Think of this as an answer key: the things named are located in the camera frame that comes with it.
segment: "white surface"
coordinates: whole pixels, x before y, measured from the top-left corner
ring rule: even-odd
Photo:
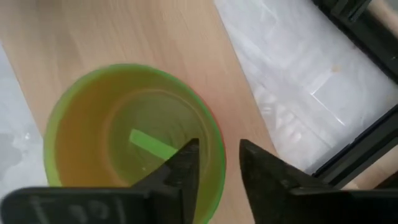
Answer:
[[[398,103],[398,87],[311,0],[215,0],[274,145],[312,173]]]
[[[0,45],[0,198],[26,186],[47,185],[43,141]]]

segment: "green plastic cup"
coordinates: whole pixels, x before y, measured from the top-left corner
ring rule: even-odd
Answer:
[[[168,73],[111,65],[80,78],[52,111],[44,137],[51,186],[129,187],[192,138],[200,140],[195,223],[213,216],[224,186],[220,129],[201,98]]]

